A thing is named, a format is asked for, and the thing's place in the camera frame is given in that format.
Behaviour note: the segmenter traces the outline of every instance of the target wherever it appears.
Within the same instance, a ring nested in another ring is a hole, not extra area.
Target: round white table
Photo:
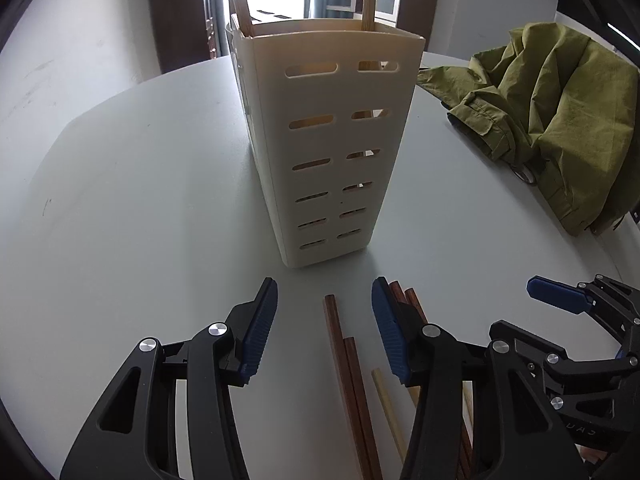
[[[465,64],[430,54],[423,62]],[[589,317],[525,290],[535,274],[616,278],[597,241],[565,234],[539,192],[486,160],[420,88],[369,247],[287,269],[228,57],[155,78],[69,124],[31,183],[0,270],[0,396],[54,475],[142,338],[191,338],[252,299],[265,276],[278,282],[278,311],[258,374],[232,389],[254,480],[357,478],[325,294],[336,295],[344,335],[356,338],[387,479],[401,463],[370,370],[384,370],[407,438],[414,409],[390,374],[370,307],[377,276],[413,286],[429,320],[460,340],[485,345],[491,323],[505,319],[573,358],[616,352]],[[184,421],[178,432],[188,478]]]

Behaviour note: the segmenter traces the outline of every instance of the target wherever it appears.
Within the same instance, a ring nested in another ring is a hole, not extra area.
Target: green fabric
[[[422,70],[417,83],[487,157],[526,165],[567,232],[601,232],[640,199],[638,69],[558,23],[510,35],[468,68]]]

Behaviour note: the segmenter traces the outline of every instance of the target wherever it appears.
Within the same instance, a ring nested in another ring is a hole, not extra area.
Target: brown chopstick
[[[380,459],[378,457],[378,448],[376,447],[376,438],[373,435],[369,407],[367,406],[367,395],[364,391],[364,382],[362,381],[362,371],[360,370],[356,340],[353,337],[345,338],[344,348],[346,350],[347,362],[351,373],[351,384],[356,397],[358,415],[360,416],[360,426],[364,437],[364,445],[367,450],[367,458],[369,459],[371,478],[373,480],[382,480],[382,469],[380,469]]]
[[[396,301],[402,301],[402,303],[407,303],[406,296],[402,291],[402,287],[400,286],[400,283],[391,282],[389,283],[389,288],[391,289],[391,292],[394,294]]]
[[[471,449],[471,441],[469,440],[469,434],[466,431],[465,421],[462,421],[462,426],[460,427],[460,458],[459,462],[462,466],[462,471],[465,474],[465,478],[471,477],[471,460],[472,460],[472,449]]]
[[[422,309],[422,305],[420,304],[420,300],[418,300],[418,295],[415,293],[415,290],[408,288],[404,294],[406,296],[407,303],[418,311],[418,314],[420,314],[420,317],[425,323],[428,323],[427,317],[424,315],[424,310]]]
[[[329,329],[329,340],[331,342],[332,353],[334,354],[335,369],[338,373],[338,384],[340,385],[344,411],[347,415],[351,428],[351,436],[353,437],[356,448],[360,474],[364,480],[372,480],[373,476],[369,465],[367,445],[364,434],[362,433],[356,395],[353,390],[353,382],[351,381],[349,362],[347,361],[347,352],[342,338],[342,329],[340,328],[338,307],[335,304],[335,296],[333,294],[324,297],[324,316],[326,318],[327,328]]]

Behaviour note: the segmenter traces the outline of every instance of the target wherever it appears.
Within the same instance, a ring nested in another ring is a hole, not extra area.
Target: metal pivot screw
[[[425,325],[422,327],[422,333],[427,337],[438,337],[440,329],[435,325]]]
[[[211,335],[219,336],[226,332],[226,325],[224,323],[214,323],[209,327],[209,333]]]
[[[151,338],[142,340],[138,345],[138,348],[140,348],[143,352],[151,352],[155,347],[156,340]]]
[[[509,351],[509,345],[504,341],[500,341],[499,339],[498,341],[494,341],[494,344],[492,344],[492,348],[496,352],[498,352],[498,354],[506,354]]]
[[[560,408],[562,408],[563,404],[564,400],[562,400],[562,397],[554,397],[553,399],[551,399],[551,405],[554,407],[554,410],[559,410]]]

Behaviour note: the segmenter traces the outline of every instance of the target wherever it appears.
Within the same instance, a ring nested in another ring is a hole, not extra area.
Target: slot hole
[[[299,77],[301,75],[330,74],[336,70],[338,70],[338,64],[335,61],[321,61],[287,66],[284,73],[287,77]]]
[[[361,61],[358,63],[358,72],[397,72],[397,61]]]
[[[319,115],[317,117],[307,117],[305,119],[298,119],[297,121],[291,121],[289,123],[289,130],[297,130],[299,128],[308,128],[309,126],[318,126],[318,124],[328,124],[333,122],[334,116],[332,115]]]
[[[124,434],[131,432],[139,382],[140,368],[132,368],[118,386],[116,394],[98,421],[101,430]]]
[[[326,242],[326,238],[324,240],[316,240],[315,242],[309,242],[308,244],[300,245],[300,249],[302,250],[308,249],[310,247],[315,247],[316,245],[324,244],[325,242]]]
[[[357,191],[359,189],[367,189],[367,187],[371,187],[371,184],[373,184],[372,181],[361,182],[359,184],[353,184],[352,186],[343,187],[342,190],[344,192],[348,192],[348,191]]]
[[[377,119],[378,117],[387,117],[391,114],[390,108],[377,108],[375,110],[358,110],[351,114],[354,121],[360,119]]]
[[[311,222],[306,222],[304,224],[300,224],[298,226],[298,229],[305,229],[307,227],[312,227],[312,226],[315,226],[315,225],[322,225],[324,223],[326,223],[326,218],[319,218],[318,220],[312,220]]]
[[[366,209],[367,209],[366,207],[361,207],[359,209],[352,209],[351,211],[347,211],[345,213],[342,213],[340,215],[340,218],[348,218],[349,216],[359,215],[361,213],[364,213],[364,211]]]
[[[314,166],[322,166],[323,164],[328,164],[330,160],[331,160],[330,158],[319,158],[318,160],[312,160],[309,162],[305,162],[304,164],[296,164],[291,169],[293,171],[305,170],[306,168],[312,168]]]
[[[325,196],[327,194],[329,194],[328,191],[323,191],[322,193],[316,193],[315,195],[303,196],[302,198],[297,199],[296,203],[304,202],[305,200],[311,200],[312,198],[320,198],[321,196]]]
[[[611,399],[581,400],[575,403],[575,409],[599,418],[613,418],[613,401]]]
[[[353,152],[347,155],[347,158],[366,158],[368,156],[376,156],[380,150],[367,150],[366,152]]]
[[[510,370],[508,378],[511,398],[513,399],[513,417],[516,433],[526,435],[548,431],[549,421],[522,377],[517,372]]]
[[[352,236],[352,235],[358,234],[360,231],[362,231],[362,229],[354,229],[353,231],[347,231],[345,233],[342,233],[341,235],[337,235],[336,238],[338,238],[338,240],[340,238],[346,238],[347,236]]]

